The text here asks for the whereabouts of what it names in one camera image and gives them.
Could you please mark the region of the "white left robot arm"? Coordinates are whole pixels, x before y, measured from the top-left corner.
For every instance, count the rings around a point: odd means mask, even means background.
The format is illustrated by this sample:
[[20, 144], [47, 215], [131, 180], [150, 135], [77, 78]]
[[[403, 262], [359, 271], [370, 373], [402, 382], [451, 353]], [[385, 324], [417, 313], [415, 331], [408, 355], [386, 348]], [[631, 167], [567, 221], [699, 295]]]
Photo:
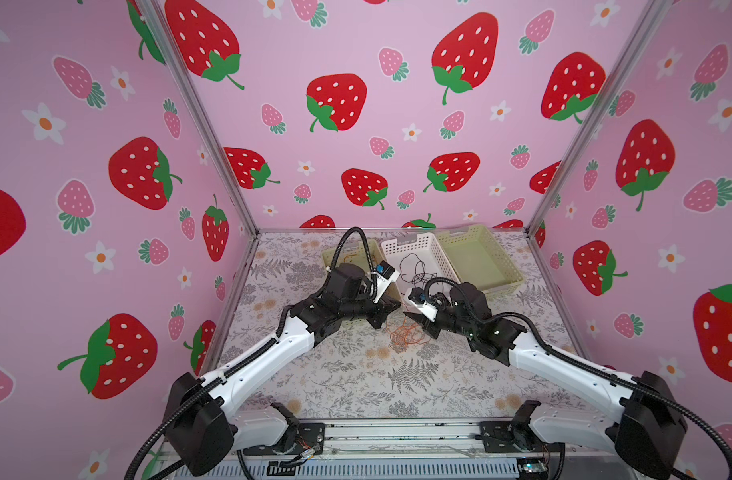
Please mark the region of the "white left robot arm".
[[204, 475], [234, 450], [276, 445], [290, 449], [297, 424], [288, 409], [275, 406], [243, 417], [238, 410], [286, 365], [337, 333], [343, 322], [365, 319], [380, 329], [401, 305], [386, 294], [398, 278], [396, 268], [385, 261], [363, 270], [334, 257], [322, 287], [285, 306], [273, 333], [223, 366], [200, 377], [185, 373], [173, 383], [163, 420], [131, 460], [126, 478], [136, 477], [160, 438], [179, 459], [157, 473], [159, 479], [181, 467]]

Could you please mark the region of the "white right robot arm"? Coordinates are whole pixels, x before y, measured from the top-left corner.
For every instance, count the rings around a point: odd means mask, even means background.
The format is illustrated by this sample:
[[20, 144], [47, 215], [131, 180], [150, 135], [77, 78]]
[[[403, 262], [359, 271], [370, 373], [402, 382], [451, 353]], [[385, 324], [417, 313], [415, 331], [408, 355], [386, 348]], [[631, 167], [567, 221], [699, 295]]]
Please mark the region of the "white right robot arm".
[[616, 454], [650, 479], [686, 478], [677, 469], [688, 426], [699, 427], [717, 446], [732, 479], [732, 448], [717, 429], [678, 403], [667, 383], [644, 372], [634, 376], [593, 363], [548, 343], [535, 323], [517, 312], [495, 314], [470, 283], [434, 277], [409, 290], [408, 316], [433, 338], [450, 332], [466, 338], [472, 352], [538, 375], [582, 398], [589, 410], [558, 409], [531, 401], [511, 423], [513, 441], [565, 443]]

